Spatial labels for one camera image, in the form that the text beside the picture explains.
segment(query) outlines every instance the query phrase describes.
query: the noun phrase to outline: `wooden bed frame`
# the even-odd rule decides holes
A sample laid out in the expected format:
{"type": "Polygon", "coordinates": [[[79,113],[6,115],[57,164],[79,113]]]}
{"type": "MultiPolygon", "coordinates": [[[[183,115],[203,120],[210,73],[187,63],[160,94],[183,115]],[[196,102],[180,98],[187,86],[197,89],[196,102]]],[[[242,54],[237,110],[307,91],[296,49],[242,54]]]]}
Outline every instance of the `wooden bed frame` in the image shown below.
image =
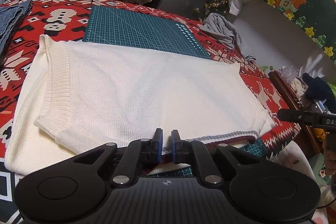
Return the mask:
{"type": "MultiPolygon", "coordinates": [[[[268,77],[282,98],[285,100],[288,107],[294,110],[301,110],[301,107],[297,102],[295,102],[293,95],[280,75],[275,71],[271,71],[268,74],[268,77]]],[[[294,141],[299,145],[307,159],[310,159],[320,152],[323,153],[322,143],[315,139],[314,133],[310,126],[301,126],[301,131],[295,137],[294,141]]]]}

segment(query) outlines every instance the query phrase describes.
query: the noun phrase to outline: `red tablecloth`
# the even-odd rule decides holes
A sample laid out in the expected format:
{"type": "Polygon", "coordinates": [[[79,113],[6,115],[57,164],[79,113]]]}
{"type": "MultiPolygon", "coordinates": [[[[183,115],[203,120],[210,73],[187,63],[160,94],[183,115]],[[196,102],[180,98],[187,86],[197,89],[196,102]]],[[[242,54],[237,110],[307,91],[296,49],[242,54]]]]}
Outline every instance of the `red tablecloth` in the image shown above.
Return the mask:
{"type": "MultiPolygon", "coordinates": [[[[4,5],[11,6],[23,1],[27,0],[9,0],[4,5]]],[[[262,137],[268,148],[267,157],[269,159],[277,155],[300,130],[300,127],[296,124],[280,122],[277,119],[276,112],[280,108],[288,107],[262,70],[258,66],[251,65],[245,61],[236,49],[229,50],[226,46],[217,43],[215,39],[200,31],[198,29],[199,22],[197,21],[145,6],[112,0],[31,1],[33,3],[32,11],[10,42],[5,52],[4,66],[0,74],[0,177],[2,176],[1,174],[4,174],[3,177],[6,178],[7,183],[7,195],[0,194],[0,216],[6,216],[4,219],[0,217],[0,221],[2,222],[7,222],[10,217],[14,218],[13,224],[16,224],[20,220],[18,211],[15,205],[13,205],[11,195],[11,189],[14,189],[20,176],[9,173],[4,168],[3,158],[11,137],[16,102],[23,81],[38,49],[39,35],[48,34],[55,41],[82,40],[93,5],[126,9],[180,21],[189,26],[196,39],[211,53],[211,59],[218,62],[240,63],[242,79],[262,105],[269,111],[269,114],[276,123],[276,126],[262,137]]]]}

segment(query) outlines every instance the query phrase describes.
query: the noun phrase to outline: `navy blue cloth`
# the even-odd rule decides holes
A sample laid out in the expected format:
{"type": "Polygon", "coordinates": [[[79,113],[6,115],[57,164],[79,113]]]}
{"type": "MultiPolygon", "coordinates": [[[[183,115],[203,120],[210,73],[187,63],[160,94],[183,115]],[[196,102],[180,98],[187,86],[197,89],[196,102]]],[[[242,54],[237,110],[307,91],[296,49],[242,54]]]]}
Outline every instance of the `navy blue cloth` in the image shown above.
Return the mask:
{"type": "Polygon", "coordinates": [[[313,78],[308,73],[302,75],[302,80],[308,85],[305,96],[308,100],[323,101],[332,113],[336,113],[335,96],[329,87],[320,77],[313,78]]]}
{"type": "Polygon", "coordinates": [[[30,0],[10,7],[0,7],[0,53],[30,9],[30,0]]]}

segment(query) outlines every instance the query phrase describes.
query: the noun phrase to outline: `denim fabric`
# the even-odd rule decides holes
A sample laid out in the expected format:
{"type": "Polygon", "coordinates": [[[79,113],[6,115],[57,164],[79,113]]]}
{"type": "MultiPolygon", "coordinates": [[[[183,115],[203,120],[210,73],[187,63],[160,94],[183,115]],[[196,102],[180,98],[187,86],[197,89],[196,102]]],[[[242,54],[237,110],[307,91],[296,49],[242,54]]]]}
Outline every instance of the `denim fabric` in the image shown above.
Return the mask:
{"type": "Polygon", "coordinates": [[[0,53],[29,13],[30,8],[30,0],[11,7],[0,7],[0,53]]]}

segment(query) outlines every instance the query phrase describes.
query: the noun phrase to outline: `black cable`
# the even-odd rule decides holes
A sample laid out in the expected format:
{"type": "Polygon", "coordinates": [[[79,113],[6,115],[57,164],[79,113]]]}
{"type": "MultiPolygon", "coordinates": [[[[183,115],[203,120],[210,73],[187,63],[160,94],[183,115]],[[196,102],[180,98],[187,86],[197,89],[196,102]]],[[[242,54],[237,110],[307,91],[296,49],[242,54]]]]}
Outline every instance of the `black cable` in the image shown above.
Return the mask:
{"type": "Polygon", "coordinates": [[[328,207],[331,203],[333,203],[334,201],[336,201],[336,198],[334,198],[333,201],[329,202],[327,205],[324,205],[324,206],[320,206],[320,207],[317,207],[316,209],[323,209],[325,207],[328,207]]]}

